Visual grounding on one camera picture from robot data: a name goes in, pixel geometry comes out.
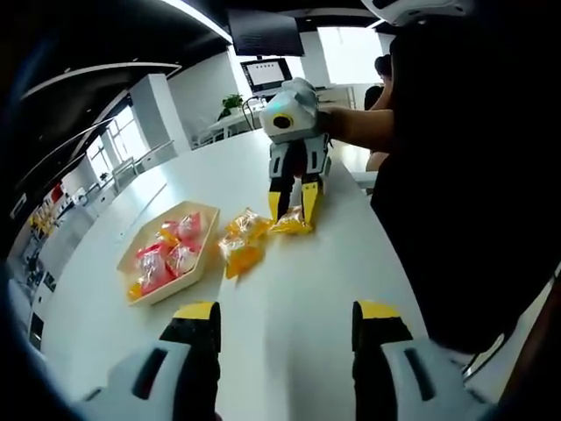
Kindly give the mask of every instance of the human arm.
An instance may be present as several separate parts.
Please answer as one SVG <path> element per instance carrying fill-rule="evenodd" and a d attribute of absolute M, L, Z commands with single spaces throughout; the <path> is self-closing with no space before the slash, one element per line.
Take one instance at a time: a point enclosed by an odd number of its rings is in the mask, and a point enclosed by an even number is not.
<path fill-rule="evenodd" d="M 357 111 L 329 107 L 320 111 L 320 129 L 333 139 L 373 151 L 391 153 L 394 144 L 394 112 Z"/>
<path fill-rule="evenodd" d="M 389 100 L 392 97 L 392 90 L 394 85 L 392 79 L 384 77 L 384 89 L 378 98 L 378 101 L 370 108 L 370 111 L 387 110 L 389 108 Z"/>

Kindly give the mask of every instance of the red candy wrapper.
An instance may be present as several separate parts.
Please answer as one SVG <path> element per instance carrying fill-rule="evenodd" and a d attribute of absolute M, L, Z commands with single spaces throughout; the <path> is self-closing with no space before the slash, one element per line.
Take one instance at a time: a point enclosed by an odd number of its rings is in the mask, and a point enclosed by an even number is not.
<path fill-rule="evenodd" d="M 177 236 L 179 240 L 193 253 L 201 251 L 201 242 L 199 241 L 201 234 L 202 218 L 200 212 L 187 215 L 178 224 Z"/>
<path fill-rule="evenodd" d="M 166 263 L 175 277 L 185 275 L 195 267 L 197 254 L 193 253 L 187 246 L 179 244 L 167 256 Z"/>
<path fill-rule="evenodd" d="M 166 260 L 162 255 L 162 246 L 159 244 L 139 250 L 137 262 L 142 274 L 139 283 L 141 284 L 143 296 L 150 294 L 174 279 L 174 274 L 166 264 Z"/>
<path fill-rule="evenodd" d="M 177 230 L 179 228 L 179 222 L 177 221 L 166 221 L 161 225 L 161 230 L 165 230 L 167 232 L 169 232 L 171 235 L 173 235 L 174 237 L 179 238 L 179 235 L 177 234 Z"/>

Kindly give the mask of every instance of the potted plant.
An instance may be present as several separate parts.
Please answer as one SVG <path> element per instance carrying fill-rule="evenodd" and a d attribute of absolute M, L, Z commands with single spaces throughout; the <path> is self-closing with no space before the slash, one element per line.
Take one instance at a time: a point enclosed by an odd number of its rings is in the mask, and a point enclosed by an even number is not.
<path fill-rule="evenodd" d="M 242 104 L 244 103 L 244 98 L 239 94 L 228 95 L 222 100 L 222 106 L 224 110 L 220 114 L 220 118 L 230 116 L 232 114 L 238 114 L 242 109 Z"/>

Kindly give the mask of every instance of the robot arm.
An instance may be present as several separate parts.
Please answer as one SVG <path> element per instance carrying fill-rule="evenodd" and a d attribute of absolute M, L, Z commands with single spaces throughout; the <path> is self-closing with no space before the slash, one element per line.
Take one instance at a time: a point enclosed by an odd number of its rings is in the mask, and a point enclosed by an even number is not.
<path fill-rule="evenodd" d="M 281 91 L 259 118 L 271 138 L 269 206 L 277 221 L 288 210 L 295 176 L 302 178 L 302 208 L 310 223 L 317 198 L 323 193 L 322 175 L 330 170 L 329 135 L 317 128 L 318 101 L 314 87 L 301 78 L 282 84 Z"/>

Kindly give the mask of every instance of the wooden tray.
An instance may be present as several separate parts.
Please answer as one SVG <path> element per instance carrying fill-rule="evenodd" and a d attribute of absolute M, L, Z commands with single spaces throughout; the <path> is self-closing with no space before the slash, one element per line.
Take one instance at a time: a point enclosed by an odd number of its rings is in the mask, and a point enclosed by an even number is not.
<path fill-rule="evenodd" d="M 124 279 L 126 292 L 128 291 L 128 288 L 138 279 L 138 270 L 136 269 L 137 251 L 150 244 L 151 239 L 154 239 L 156 232 L 165 221 L 181 221 L 189 213 L 193 212 L 201 212 L 201 216 L 204 218 L 209 227 L 202 242 L 201 252 L 199 253 L 193 269 L 163 287 L 156 289 L 150 294 L 142 296 L 136 301 L 129 302 L 129 305 L 150 305 L 157 303 L 158 301 L 161 301 L 181 289 L 184 289 L 189 285 L 193 285 L 195 282 L 201 280 L 207 258 L 212 248 L 211 243 L 215 238 L 215 233 L 217 231 L 218 215 L 220 211 L 212 206 L 194 202 L 181 202 L 170 210 L 167 210 L 158 217 L 152 219 L 150 222 L 144 224 L 134 239 L 132 239 L 129 248 L 127 248 L 126 252 L 124 252 L 123 258 L 117 265 L 117 270 L 121 273 Z"/>

